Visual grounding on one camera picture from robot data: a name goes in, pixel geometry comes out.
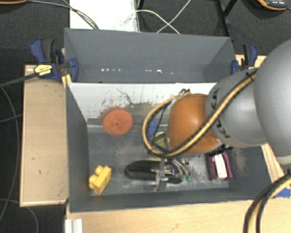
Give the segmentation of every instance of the cable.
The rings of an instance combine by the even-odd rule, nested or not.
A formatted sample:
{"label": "cable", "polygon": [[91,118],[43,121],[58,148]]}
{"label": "cable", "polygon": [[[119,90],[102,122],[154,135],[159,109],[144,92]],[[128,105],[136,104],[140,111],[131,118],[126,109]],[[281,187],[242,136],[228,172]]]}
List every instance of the cable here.
{"label": "cable", "polygon": [[[134,12],[132,12],[132,14],[136,14],[138,12],[148,12],[148,13],[152,13],[154,15],[156,15],[159,19],[161,19],[164,23],[166,23],[166,27],[169,26],[170,28],[172,28],[177,34],[180,34],[179,31],[177,29],[175,29],[172,25],[170,25],[170,23],[168,23],[164,18],[162,18],[159,14],[151,11],[151,10],[136,10]],[[132,20],[135,18],[131,18],[131,19],[127,19],[126,21],[123,22],[122,26],[125,24],[125,22],[127,22],[128,20]]]}
{"label": "cable", "polygon": [[[176,14],[176,16],[169,22],[169,24],[173,23],[174,20],[176,20],[178,18],[178,16],[182,13],[182,11],[189,5],[189,3],[192,0],[188,0],[186,2],[186,4],[182,7],[182,9],[180,9],[180,11],[178,12],[178,14]],[[157,33],[161,32],[163,29],[165,29],[167,27],[167,25],[165,25],[164,27],[162,27],[160,30],[157,31]]]}
{"label": "cable", "polygon": [[185,140],[183,143],[181,143],[179,146],[177,146],[176,148],[172,149],[169,151],[168,154],[164,154],[161,151],[158,151],[154,148],[151,147],[147,137],[146,137],[146,133],[148,131],[148,127],[149,127],[149,122],[152,120],[153,116],[156,115],[158,113],[159,110],[162,109],[162,107],[171,102],[174,99],[177,99],[179,97],[183,97],[183,96],[187,96],[190,93],[184,93],[181,95],[177,95],[174,96],[166,101],[164,101],[163,103],[161,103],[160,105],[156,106],[154,109],[152,109],[150,111],[150,113],[146,116],[144,123],[142,125],[142,137],[143,137],[143,141],[145,143],[145,146],[147,147],[147,149],[152,152],[153,155],[160,157],[160,158],[168,158],[168,157],[174,157],[177,155],[180,155],[186,151],[188,151],[192,146],[194,146],[196,143],[198,143],[201,138],[204,136],[204,134],[207,132],[207,130],[214,124],[214,122],[216,121],[216,119],[218,118],[218,116],[223,112],[223,110],[228,106],[228,104],[230,103],[230,101],[242,90],[244,89],[247,85],[249,85],[256,76],[256,72],[257,70],[254,70],[253,72],[251,72],[250,74],[247,73],[247,76],[244,77],[241,81],[238,82],[238,84],[236,84],[234,86],[233,89],[231,89],[218,103],[218,105],[214,108],[214,110],[208,115],[208,117],[206,118],[206,120],[204,121],[204,123],[190,136],[188,137],[187,140]]}
{"label": "cable", "polygon": [[[18,205],[18,201],[16,201],[16,200],[9,200],[9,203],[14,203],[14,204],[17,204]],[[38,218],[37,218],[36,214],[29,207],[24,207],[24,209],[28,210],[32,214],[32,216],[33,216],[33,218],[35,220],[35,225],[36,225],[36,231],[35,232],[36,233],[39,233],[39,221],[38,221]]]}
{"label": "cable", "polygon": [[286,174],[284,178],[279,179],[278,182],[265,194],[263,200],[261,201],[256,220],[256,231],[257,233],[261,233],[261,219],[262,213],[265,208],[267,201],[270,198],[273,198],[278,192],[280,192],[285,187],[291,185],[291,173]]}
{"label": "cable", "polygon": [[71,5],[66,0],[61,0],[61,1],[64,2],[67,5],[67,7],[69,7],[73,12],[76,12],[90,27],[92,27],[93,29],[99,30],[98,25],[88,15],[81,12],[80,10],[72,8]]}
{"label": "cable", "polygon": [[87,16],[86,14],[81,12],[80,10],[74,9],[72,7],[69,7],[69,6],[66,6],[66,5],[63,5],[63,4],[53,3],[53,2],[36,1],[36,0],[27,0],[27,2],[46,4],[46,5],[52,5],[52,6],[57,6],[57,7],[62,7],[62,8],[69,9],[69,10],[71,10],[73,12],[76,12],[91,28],[99,29],[97,24],[89,16]]}
{"label": "cable", "polygon": [[289,185],[291,185],[291,173],[270,184],[254,199],[245,216],[243,233],[250,231],[254,220],[256,220],[256,231],[260,233],[261,215],[267,201]]}
{"label": "cable", "polygon": [[[13,112],[13,117],[16,117],[16,112],[15,112],[15,108],[12,104],[12,101],[9,97],[9,95],[7,94],[7,92],[5,91],[4,88],[1,88],[2,92],[4,93],[4,95],[6,96],[9,104],[10,104],[10,107],[12,109],[12,112]],[[18,125],[18,121],[17,121],[17,118],[15,118],[15,127],[16,127],[16,137],[17,137],[17,153],[16,153],[16,164],[15,164],[15,170],[14,170],[14,175],[13,175],[13,179],[12,179],[12,184],[11,184],[11,188],[10,188],[10,191],[9,191],[9,194],[8,194],[8,197],[7,199],[5,200],[6,203],[3,207],[3,210],[1,212],[1,215],[0,215],[0,223],[2,221],[2,218],[4,216],[4,213],[6,211],[6,208],[11,200],[11,196],[12,196],[12,192],[13,192],[13,188],[15,186],[15,182],[16,182],[16,178],[17,178],[17,171],[18,171],[18,163],[19,163],[19,157],[20,157],[20,133],[19,133],[19,125]]]}
{"label": "cable", "polygon": [[9,85],[12,85],[12,84],[15,84],[15,83],[19,83],[19,82],[24,82],[26,80],[29,80],[29,79],[32,79],[32,78],[35,78],[35,77],[37,77],[37,74],[36,73],[32,73],[32,74],[26,75],[26,76],[18,78],[18,79],[10,80],[10,81],[5,82],[5,83],[0,83],[0,88],[9,86]]}
{"label": "cable", "polygon": [[16,116],[13,116],[13,117],[10,117],[10,118],[7,118],[7,119],[0,120],[0,123],[7,122],[7,121],[10,121],[10,120],[16,119],[18,117],[21,117],[22,115],[23,114],[19,114],[19,115],[16,115]]}

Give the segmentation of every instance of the gray robot arm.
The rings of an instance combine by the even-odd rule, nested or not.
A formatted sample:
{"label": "gray robot arm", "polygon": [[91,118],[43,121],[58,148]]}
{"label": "gray robot arm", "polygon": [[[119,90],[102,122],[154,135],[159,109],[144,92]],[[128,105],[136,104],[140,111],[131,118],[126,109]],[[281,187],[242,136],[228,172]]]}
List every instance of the gray robot arm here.
{"label": "gray robot arm", "polygon": [[[217,83],[207,98],[206,112],[250,72],[241,71]],[[291,164],[291,40],[271,52],[255,80],[232,100],[211,130],[231,147],[268,142],[280,164]]]}

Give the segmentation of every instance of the blue clamp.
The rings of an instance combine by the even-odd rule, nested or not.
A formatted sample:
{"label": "blue clamp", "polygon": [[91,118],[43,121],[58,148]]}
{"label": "blue clamp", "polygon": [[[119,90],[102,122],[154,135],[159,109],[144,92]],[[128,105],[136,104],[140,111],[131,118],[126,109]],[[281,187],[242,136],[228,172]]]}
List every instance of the blue clamp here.
{"label": "blue clamp", "polygon": [[38,75],[38,77],[61,82],[62,76],[70,74],[72,82],[76,82],[79,75],[77,59],[71,58],[68,60],[68,63],[65,63],[65,57],[59,50],[56,50],[56,57],[54,58],[52,52],[53,42],[52,39],[43,40],[38,38],[30,43],[31,54],[37,59],[38,64],[47,63],[52,67],[50,73],[44,74],[43,76]]}
{"label": "blue clamp", "polygon": [[250,50],[248,50],[248,46],[246,44],[242,45],[244,58],[242,59],[241,66],[237,60],[232,61],[231,65],[231,74],[234,74],[241,70],[247,70],[249,67],[254,67],[254,64],[258,58],[258,48],[251,44]]}

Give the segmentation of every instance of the yellow lego brick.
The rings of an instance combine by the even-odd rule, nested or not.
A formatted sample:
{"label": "yellow lego brick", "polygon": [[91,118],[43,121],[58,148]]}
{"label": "yellow lego brick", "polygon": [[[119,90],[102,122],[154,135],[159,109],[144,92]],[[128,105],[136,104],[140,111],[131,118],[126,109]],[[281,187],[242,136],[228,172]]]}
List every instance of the yellow lego brick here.
{"label": "yellow lego brick", "polygon": [[112,169],[108,166],[97,166],[95,169],[95,174],[89,177],[89,187],[93,189],[97,195],[100,195],[108,184],[111,178],[111,173]]}

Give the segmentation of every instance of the gray box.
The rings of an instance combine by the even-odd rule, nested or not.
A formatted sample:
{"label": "gray box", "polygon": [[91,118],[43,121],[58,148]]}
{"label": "gray box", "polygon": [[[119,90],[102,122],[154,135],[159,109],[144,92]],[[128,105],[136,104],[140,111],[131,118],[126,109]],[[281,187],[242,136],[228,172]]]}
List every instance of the gray box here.
{"label": "gray box", "polygon": [[[149,157],[141,124],[153,106],[182,88],[207,94],[230,75],[235,54],[229,37],[65,29],[65,56],[80,66],[77,83],[66,88],[72,213],[247,200],[270,183],[260,147],[228,153],[234,174],[228,182],[208,180],[204,155],[190,161],[190,182],[169,184],[162,193],[154,183],[124,176],[126,165]],[[109,136],[101,126],[101,113],[113,106],[133,115],[127,135]],[[97,165],[113,169],[101,196],[88,187]]]}
{"label": "gray box", "polygon": [[77,82],[218,82],[231,74],[229,37],[65,29]]}
{"label": "gray box", "polygon": [[[149,158],[141,138],[143,119],[156,104],[181,88],[207,93],[213,83],[96,84],[69,83],[66,89],[69,206],[71,212],[118,210],[253,199],[270,183],[261,148],[229,151],[234,179],[210,181],[205,155],[190,160],[192,179],[168,184],[157,193],[155,183],[134,181],[124,175],[126,165]],[[102,128],[101,114],[110,107],[129,109],[134,124],[124,136],[110,136]],[[162,129],[166,127],[167,109]],[[98,165],[112,168],[112,178],[100,196],[88,188]]]}

